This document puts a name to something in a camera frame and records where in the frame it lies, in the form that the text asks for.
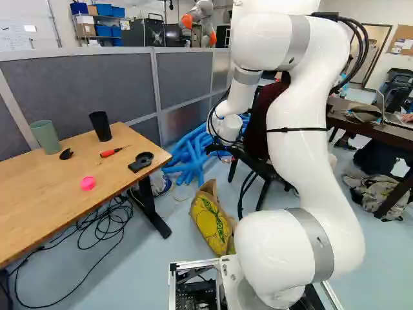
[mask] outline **cubicle partition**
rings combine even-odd
[[[206,120],[228,88],[219,48],[77,48],[0,54],[0,160],[39,147],[31,122],[51,119],[59,139],[92,130],[104,110],[168,146]]]

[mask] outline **wooden table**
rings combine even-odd
[[[327,113],[328,127],[335,127],[335,130],[344,129],[413,152],[413,130],[389,124],[375,126],[368,123],[360,123],[344,115],[346,110],[356,105],[362,105],[360,102],[331,97],[327,103],[332,106],[330,112]],[[374,216],[382,218],[386,215],[411,187],[413,187],[413,168],[410,168],[403,181],[388,195],[388,198],[381,204]]]
[[[74,155],[60,160],[43,149],[0,162],[0,267],[36,248],[57,231],[93,211],[139,182],[143,212],[167,238],[171,230],[155,211],[149,174],[171,155],[123,123],[111,125],[113,138],[99,142],[94,131],[63,140],[62,150]],[[99,153],[132,145],[101,159]],[[151,152],[151,166],[133,173],[128,165],[142,152]],[[91,191],[80,188],[85,176],[96,179]]]

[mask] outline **bag on floor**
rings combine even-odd
[[[235,221],[219,203],[216,180],[209,180],[199,188],[192,200],[190,215],[215,254],[234,254]]]
[[[351,188],[352,199],[360,204],[367,212],[376,212],[388,195],[399,184],[398,181],[388,176],[367,176],[360,181],[360,185]],[[403,197],[387,212],[382,220],[403,220],[401,215],[406,209],[410,192]]]

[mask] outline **pink ball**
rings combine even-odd
[[[96,180],[93,176],[87,176],[83,178],[82,182],[80,183],[80,187],[84,191],[90,191],[96,186]]]

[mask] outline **blue bin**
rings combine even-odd
[[[112,13],[115,17],[125,17],[125,8],[119,8],[117,6],[113,6]]]
[[[112,5],[108,3],[96,3],[97,13],[102,16],[113,16]]]
[[[114,47],[121,47],[123,46],[122,39],[112,39],[112,45]]]
[[[112,37],[121,37],[122,36],[121,27],[112,26],[111,29],[112,29]]]
[[[86,3],[73,2],[70,3],[72,15],[88,15],[88,5]]]
[[[109,26],[95,25],[96,36],[98,37],[112,37],[112,30]]]

